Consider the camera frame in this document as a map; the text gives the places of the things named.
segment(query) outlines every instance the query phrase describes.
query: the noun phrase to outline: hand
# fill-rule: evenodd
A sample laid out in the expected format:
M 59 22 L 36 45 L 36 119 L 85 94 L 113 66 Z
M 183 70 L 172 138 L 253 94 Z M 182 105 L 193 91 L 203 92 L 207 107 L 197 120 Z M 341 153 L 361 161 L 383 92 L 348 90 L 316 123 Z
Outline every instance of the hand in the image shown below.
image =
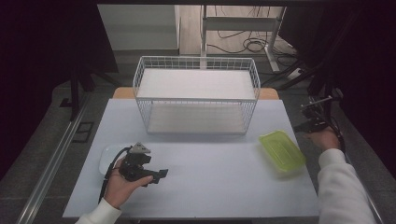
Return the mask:
M 118 160 L 115 168 L 111 172 L 104 197 L 111 206 L 117 209 L 120 209 L 120 206 L 128 200 L 135 189 L 147 185 L 153 178 L 152 175 L 150 175 L 134 182 L 129 182 L 120 175 L 119 167 L 122 161 L 123 159 Z
M 308 133 L 304 137 L 311 139 L 312 142 L 323 151 L 329 148 L 340 148 L 340 142 L 330 127 L 325 128 L 321 132 Z

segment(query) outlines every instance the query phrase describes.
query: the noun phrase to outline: white wall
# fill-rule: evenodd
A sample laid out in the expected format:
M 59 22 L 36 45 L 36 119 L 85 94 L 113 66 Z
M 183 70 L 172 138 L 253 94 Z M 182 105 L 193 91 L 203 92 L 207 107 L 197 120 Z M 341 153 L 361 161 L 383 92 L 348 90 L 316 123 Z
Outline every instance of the white wall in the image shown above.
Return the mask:
M 178 49 L 178 6 L 98 5 L 113 50 Z

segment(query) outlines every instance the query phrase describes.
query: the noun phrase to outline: white table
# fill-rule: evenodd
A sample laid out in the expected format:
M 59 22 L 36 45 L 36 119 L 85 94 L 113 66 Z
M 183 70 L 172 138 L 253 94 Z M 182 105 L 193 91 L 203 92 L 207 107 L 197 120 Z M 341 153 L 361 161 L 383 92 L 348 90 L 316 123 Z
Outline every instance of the white table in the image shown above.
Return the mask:
M 283 102 L 260 100 L 246 135 L 147 134 L 135 100 L 111 99 L 64 211 L 79 217 L 97 205 L 102 152 L 141 142 L 151 150 L 146 169 L 169 169 L 158 185 L 140 188 L 121 208 L 133 219 L 305 217 L 318 198 L 304 167 L 281 175 L 258 141 L 283 130 L 296 139 Z

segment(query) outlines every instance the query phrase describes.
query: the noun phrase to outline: green plastic container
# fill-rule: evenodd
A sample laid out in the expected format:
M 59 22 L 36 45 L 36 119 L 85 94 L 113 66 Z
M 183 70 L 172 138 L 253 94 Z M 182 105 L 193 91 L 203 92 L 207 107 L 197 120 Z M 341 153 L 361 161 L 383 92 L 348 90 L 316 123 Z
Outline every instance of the green plastic container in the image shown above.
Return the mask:
M 286 173 L 305 165 L 305 156 L 285 132 L 261 135 L 259 141 L 279 171 Z

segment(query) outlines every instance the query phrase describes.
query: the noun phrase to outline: wire basket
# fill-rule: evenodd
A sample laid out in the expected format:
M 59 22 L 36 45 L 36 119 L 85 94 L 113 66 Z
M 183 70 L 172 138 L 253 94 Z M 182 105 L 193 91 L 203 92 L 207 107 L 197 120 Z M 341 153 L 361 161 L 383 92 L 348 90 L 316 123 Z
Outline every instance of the wire basket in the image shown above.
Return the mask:
M 260 94 L 252 59 L 142 57 L 134 96 L 148 133 L 245 134 Z

